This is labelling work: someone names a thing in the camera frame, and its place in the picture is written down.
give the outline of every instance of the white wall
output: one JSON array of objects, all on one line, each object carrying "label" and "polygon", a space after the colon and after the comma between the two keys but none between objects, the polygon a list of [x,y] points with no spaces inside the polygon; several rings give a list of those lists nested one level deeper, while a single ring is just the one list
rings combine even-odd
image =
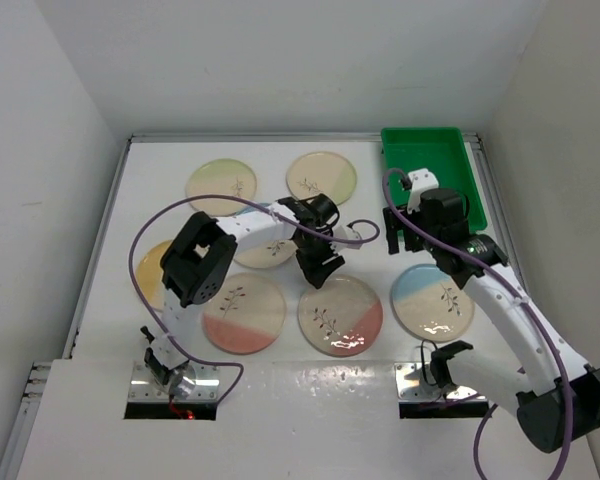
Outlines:
[{"label": "white wall", "polygon": [[37,0],[116,133],[481,129],[544,0]]},{"label": "white wall", "polygon": [[532,293],[600,365],[600,0],[549,4],[488,147]]},{"label": "white wall", "polygon": [[0,0],[0,458],[60,355],[121,146],[33,0]]}]

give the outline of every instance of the black cable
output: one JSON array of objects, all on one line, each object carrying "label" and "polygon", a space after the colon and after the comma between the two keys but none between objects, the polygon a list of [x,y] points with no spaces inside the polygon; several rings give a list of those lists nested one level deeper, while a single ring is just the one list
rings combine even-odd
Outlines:
[{"label": "black cable", "polygon": [[422,379],[424,380],[424,383],[426,383],[430,387],[437,387],[438,386],[437,383],[435,383],[435,382],[430,383],[429,379],[427,378],[427,368],[426,368],[426,365],[424,364],[424,342],[429,342],[431,345],[433,345],[433,348],[435,350],[438,349],[438,345],[436,345],[436,342],[434,342],[432,340],[423,340],[422,343],[420,344],[420,364],[422,365]]}]

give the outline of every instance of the round plate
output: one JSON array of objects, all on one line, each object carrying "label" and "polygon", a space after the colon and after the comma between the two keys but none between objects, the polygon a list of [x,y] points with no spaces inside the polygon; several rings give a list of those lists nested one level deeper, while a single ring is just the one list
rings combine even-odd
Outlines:
[{"label": "round plate", "polygon": [[[247,164],[231,158],[219,158],[193,172],[185,192],[187,197],[217,193],[253,200],[256,187],[256,175]],[[215,216],[232,215],[244,208],[242,203],[216,199],[198,200],[191,205]]]},{"label": "round plate", "polygon": [[162,284],[160,259],[166,253],[169,245],[171,245],[171,240],[156,245],[149,250],[136,267],[136,280],[140,285],[140,291],[156,310],[162,310],[164,306],[164,285]]},{"label": "round plate", "polygon": [[282,332],[287,305],[275,283],[253,273],[228,277],[204,310],[207,338],[229,353],[255,353]]},{"label": "round plate", "polygon": [[[268,203],[261,203],[260,205],[269,206]],[[247,207],[240,214],[252,212],[253,210],[253,207]],[[296,244],[291,240],[276,240],[242,252],[240,255],[236,255],[234,260],[243,267],[273,268],[289,260],[296,253],[296,249]]]},{"label": "round plate", "polygon": [[391,304],[402,325],[417,337],[450,342],[473,320],[475,304],[435,265],[405,270],[391,287]]},{"label": "round plate", "polygon": [[349,160],[337,153],[315,152],[298,158],[287,172],[287,185],[298,199],[324,193],[336,205],[349,199],[358,177]]},{"label": "round plate", "polygon": [[298,304],[300,329],[327,355],[364,352],[382,327],[382,303],[366,283],[347,275],[329,278],[320,290],[306,292]]}]

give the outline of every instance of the green dish rack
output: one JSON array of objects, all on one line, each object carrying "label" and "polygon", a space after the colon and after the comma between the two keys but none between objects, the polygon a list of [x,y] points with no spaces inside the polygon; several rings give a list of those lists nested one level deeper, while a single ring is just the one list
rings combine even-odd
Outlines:
[{"label": "green dish rack", "polygon": [[[487,227],[478,188],[457,128],[384,128],[381,132],[386,167],[405,172],[429,169],[440,187],[453,188],[469,199],[469,228],[475,233]],[[389,192],[396,205],[409,201],[410,192],[402,190],[399,177],[389,179]]]}]

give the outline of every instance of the white tabletop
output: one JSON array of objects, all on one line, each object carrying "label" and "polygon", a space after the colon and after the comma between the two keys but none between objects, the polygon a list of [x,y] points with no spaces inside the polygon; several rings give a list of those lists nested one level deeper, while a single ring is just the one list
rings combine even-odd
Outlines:
[{"label": "white tabletop", "polygon": [[[188,177],[210,160],[248,163],[258,177],[256,200],[268,202],[289,195],[285,174],[291,162],[318,150],[338,152],[356,167],[357,189],[340,206],[343,221],[380,223],[383,161],[376,142],[132,145],[73,359],[54,363],[19,480],[477,478],[471,444],[478,420],[398,418],[393,363],[415,359],[419,341],[394,318],[389,290],[403,270],[432,259],[423,252],[389,257],[382,237],[359,251],[345,250],[340,270],[367,282],[382,299],[384,324],[367,351],[334,360],[306,342],[296,308],[307,285],[291,260],[259,272],[278,283],[288,304],[283,333],[270,347],[238,357],[216,349],[200,330],[189,345],[199,357],[239,359],[246,365],[243,381],[221,405],[217,421],[123,420],[133,362],[146,348],[139,328],[151,326],[126,271],[137,230],[151,214],[181,199]],[[158,221],[140,242],[136,263],[152,246],[173,238],[191,213],[183,206]],[[241,271],[246,269],[234,263],[230,274]],[[479,309],[462,338],[518,366]],[[234,374],[222,369],[222,384]],[[546,478],[557,454],[534,450],[515,420],[499,412],[488,424],[481,457],[490,478],[518,480]],[[573,444],[563,478],[598,478],[586,440]]]}]

